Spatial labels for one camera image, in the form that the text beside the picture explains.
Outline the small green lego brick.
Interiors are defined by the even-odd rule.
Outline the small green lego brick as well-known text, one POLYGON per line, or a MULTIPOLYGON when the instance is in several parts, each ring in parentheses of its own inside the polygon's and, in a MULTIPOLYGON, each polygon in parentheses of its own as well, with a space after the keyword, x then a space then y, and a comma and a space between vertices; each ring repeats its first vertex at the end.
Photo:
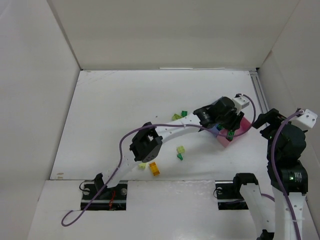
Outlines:
POLYGON ((229 142, 231 142, 231 141, 233 140, 233 138, 234 138, 234 135, 235 135, 235 132, 234 132, 234 131, 228 131, 225 138, 226 138, 229 142))

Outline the long green lego brick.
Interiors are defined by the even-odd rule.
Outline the long green lego brick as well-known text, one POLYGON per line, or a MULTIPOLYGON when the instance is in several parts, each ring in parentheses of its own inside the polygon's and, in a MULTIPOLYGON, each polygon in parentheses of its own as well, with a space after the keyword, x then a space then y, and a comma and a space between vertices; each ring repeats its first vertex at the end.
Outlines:
POLYGON ((224 127, 221 124, 218 124, 216 128, 218 129, 218 131, 221 131, 224 127))

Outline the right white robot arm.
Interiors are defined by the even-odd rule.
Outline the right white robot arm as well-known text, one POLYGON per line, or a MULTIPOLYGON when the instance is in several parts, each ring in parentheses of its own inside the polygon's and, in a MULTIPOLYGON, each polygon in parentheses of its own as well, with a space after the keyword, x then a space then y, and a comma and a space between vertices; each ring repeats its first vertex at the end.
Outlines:
POLYGON ((258 179, 252 173, 237 173, 235 191, 244 199, 259 240, 302 239, 302 211, 308 192, 308 173, 300 157, 305 150, 306 132, 317 116, 308 109, 298 109, 285 117, 276 109, 260 114, 253 123, 267 139, 267 173, 274 198, 274 214, 265 204, 258 179))

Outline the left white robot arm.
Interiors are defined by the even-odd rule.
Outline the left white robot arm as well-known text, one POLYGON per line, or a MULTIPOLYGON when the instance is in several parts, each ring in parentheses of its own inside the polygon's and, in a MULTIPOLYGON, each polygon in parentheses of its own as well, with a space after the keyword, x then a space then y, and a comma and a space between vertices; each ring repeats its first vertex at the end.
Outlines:
POLYGON ((192 113, 169 123, 145 123, 125 136, 133 135, 131 144, 120 147, 120 160, 112 173, 99 173, 93 180, 99 193, 118 185, 120 180, 140 163, 153 161, 164 143, 183 135, 200 131, 211 132, 215 125, 221 125, 227 131, 240 128, 244 117, 243 109, 250 101, 238 94, 234 98, 220 97, 215 102, 200 107, 192 113))

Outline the pink container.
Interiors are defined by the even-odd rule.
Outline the pink container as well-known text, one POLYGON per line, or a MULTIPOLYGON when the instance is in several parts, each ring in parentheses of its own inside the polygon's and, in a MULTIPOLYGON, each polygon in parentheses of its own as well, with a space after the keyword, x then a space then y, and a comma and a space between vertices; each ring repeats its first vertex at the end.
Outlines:
POLYGON ((249 129, 250 125, 251 122, 247 120, 245 117, 243 117, 240 122, 240 128, 234 131, 234 137, 232 141, 228 141, 226 139, 228 131, 225 128, 220 130, 219 135, 216 137, 216 139, 223 147, 227 148, 229 145, 239 140, 240 137, 242 137, 245 134, 245 131, 249 129))

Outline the green lego brick studs up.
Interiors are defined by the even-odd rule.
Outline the green lego brick studs up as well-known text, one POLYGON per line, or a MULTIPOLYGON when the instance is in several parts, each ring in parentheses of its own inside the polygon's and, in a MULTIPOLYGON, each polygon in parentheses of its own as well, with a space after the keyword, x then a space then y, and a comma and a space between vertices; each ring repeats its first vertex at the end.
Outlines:
POLYGON ((185 110, 183 110, 182 112, 181 112, 181 116, 184 118, 184 117, 186 117, 188 115, 188 112, 187 111, 185 111, 185 110))

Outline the lime lego brick upside down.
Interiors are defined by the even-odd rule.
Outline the lime lego brick upside down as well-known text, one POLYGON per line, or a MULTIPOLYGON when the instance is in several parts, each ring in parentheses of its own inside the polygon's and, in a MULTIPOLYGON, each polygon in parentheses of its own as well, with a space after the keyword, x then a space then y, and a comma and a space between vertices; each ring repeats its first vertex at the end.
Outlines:
POLYGON ((178 119, 181 119, 182 118, 182 116, 181 115, 179 115, 179 114, 174 114, 173 116, 172 116, 172 121, 176 121, 176 120, 178 120, 178 119))

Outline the lime lego brick centre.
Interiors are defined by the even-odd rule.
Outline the lime lego brick centre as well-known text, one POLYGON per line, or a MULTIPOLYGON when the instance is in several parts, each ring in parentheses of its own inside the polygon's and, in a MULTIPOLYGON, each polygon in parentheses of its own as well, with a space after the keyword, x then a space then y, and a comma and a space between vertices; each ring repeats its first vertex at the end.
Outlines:
POLYGON ((176 151, 177 151, 178 154, 183 154, 183 153, 186 152, 184 146, 182 146, 182 145, 177 146, 177 147, 176 147, 176 151))

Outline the small green lego piece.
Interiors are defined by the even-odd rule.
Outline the small green lego piece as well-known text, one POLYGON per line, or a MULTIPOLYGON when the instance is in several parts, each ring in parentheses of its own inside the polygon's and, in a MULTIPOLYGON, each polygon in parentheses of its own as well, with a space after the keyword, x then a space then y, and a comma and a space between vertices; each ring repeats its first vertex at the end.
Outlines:
POLYGON ((178 158, 179 160, 181 160, 181 161, 183 161, 183 160, 184 160, 184 158, 183 158, 183 156, 182 156, 182 154, 181 154, 181 153, 178 153, 176 156, 177 156, 177 158, 178 158))

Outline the orange long lego brick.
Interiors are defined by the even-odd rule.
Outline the orange long lego brick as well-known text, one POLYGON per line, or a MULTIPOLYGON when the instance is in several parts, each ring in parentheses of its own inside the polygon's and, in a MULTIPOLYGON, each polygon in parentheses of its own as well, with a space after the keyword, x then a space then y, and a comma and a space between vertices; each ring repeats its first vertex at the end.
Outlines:
POLYGON ((151 170, 151 173, 152 175, 155 177, 155 176, 158 176, 160 174, 160 171, 158 169, 158 166, 155 162, 152 162, 149 164, 149 168, 151 170))

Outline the pale yellow lego brick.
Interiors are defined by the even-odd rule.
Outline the pale yellow lego brick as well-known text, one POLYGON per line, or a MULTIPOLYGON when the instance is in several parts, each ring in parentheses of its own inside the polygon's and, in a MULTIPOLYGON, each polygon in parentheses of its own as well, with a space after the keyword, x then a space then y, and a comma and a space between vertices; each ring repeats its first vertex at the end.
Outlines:
POLYGON ((140 169, 140 170, 145 170, 146 169, 146 167, 147 167, 147 163, 140 163, 139 165, 138 165, 138 168, 140 169))

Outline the aluminium rail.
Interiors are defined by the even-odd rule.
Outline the aluminium rail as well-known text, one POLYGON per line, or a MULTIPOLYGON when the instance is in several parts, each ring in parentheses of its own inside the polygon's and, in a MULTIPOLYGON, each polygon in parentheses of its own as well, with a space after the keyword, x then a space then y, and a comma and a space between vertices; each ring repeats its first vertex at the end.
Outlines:
POLYGON ((255 90, 255 94, 257 96, 259 108, 263 114, 267 113, 270 109, 262 88, 262 84, 256 70, 250 70, 249 75, 251 77, 251 81, 255 90))

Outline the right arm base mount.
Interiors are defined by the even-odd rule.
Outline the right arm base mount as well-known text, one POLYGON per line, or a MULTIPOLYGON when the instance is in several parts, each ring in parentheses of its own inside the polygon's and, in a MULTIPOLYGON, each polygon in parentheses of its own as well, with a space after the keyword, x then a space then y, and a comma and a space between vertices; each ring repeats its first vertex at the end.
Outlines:
POLYGON ((249 209, 232 180, 215 181, 213 196, 217 200, 217 207, 220 211, 242 211, 249 209))

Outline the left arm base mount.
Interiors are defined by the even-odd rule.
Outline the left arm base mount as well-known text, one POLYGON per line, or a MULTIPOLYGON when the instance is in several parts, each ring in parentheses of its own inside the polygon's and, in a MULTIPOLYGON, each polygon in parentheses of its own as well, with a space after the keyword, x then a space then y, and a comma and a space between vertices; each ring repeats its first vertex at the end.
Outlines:
MULTIPOLYGON (((82 192, 80 209, 84 210, 88 203, 97 193, 93 182, 83 181, 79 185, 82 192)), ((125 211, 127 208, 128 182, 121 181, 114 188, 105 188, 103 192, 97 196, 87 211, 125 211)))

